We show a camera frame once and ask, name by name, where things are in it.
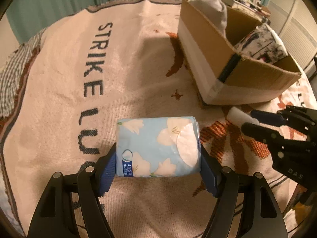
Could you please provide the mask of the grey cloth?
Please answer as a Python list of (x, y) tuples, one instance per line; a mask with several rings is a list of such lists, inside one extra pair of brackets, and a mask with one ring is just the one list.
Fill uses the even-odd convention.
[(226, 37), (227, 7), (222, 0), (190, 0), (189, 3), (208, 18)]

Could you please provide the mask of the brown cardboard box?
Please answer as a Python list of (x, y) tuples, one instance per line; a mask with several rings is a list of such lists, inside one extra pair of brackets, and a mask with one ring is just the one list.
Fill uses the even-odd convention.
[(227, 7), (226, 37), (199, 10), (182, 0), (178, 23), (180, 47), (203, 103), (240, 105), (270, 101), (301, 78), (291, 56), (274, 64), (246, 57), (235, 45), (261, 22)]

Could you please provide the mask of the floral printed fabric bundle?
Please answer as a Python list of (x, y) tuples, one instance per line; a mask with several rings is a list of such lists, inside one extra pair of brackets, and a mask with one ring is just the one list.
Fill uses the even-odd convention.
[(281, 38), (266, 23), (246, 35), (235, 46), (237, 52), (246, 57), (274, 64), (288, 56)]

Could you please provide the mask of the cream strike lucky blanket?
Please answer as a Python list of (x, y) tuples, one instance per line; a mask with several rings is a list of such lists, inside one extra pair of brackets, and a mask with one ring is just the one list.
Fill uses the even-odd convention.
[[(116, 147), (119, 119), (191, 116), (201, 146), (221, 166), (264, 176), (287, 237), (316, 237), (316, 190), (273, 169), (268, 146), (227, 119), (232, 107), (248, 115), (276, 113), (286, 105), (316, 110), (306, 75), (294, 60), (301, 78), (270, 101), (203, 103), (178, 39), (181, 3), (116, 0), (88, 7), (42, 29), (9, 56), (1, 71), (5, 234), (28, 237), (51, 176), (79, 173)], [(288, 126), (259, 125), (285, 139), (316, 141)], [(217, 199), (200, 172), (150, 178), (115, 174), (99, 202), (113, 237), (202, 237)]]

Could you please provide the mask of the blue floral tissue pack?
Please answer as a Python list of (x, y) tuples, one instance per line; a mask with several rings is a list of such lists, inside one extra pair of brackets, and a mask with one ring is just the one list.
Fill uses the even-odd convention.
[(200, 170), (201, 144), (195, 117), (117, 121), (117, 176), (180, 177)]

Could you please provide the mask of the white sliding wardrobe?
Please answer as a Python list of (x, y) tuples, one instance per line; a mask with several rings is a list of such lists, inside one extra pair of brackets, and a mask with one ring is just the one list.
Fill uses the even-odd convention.
[(302, 0), (270, 0), (271, 27), (305, 69), (316, 55), (316, 22)]

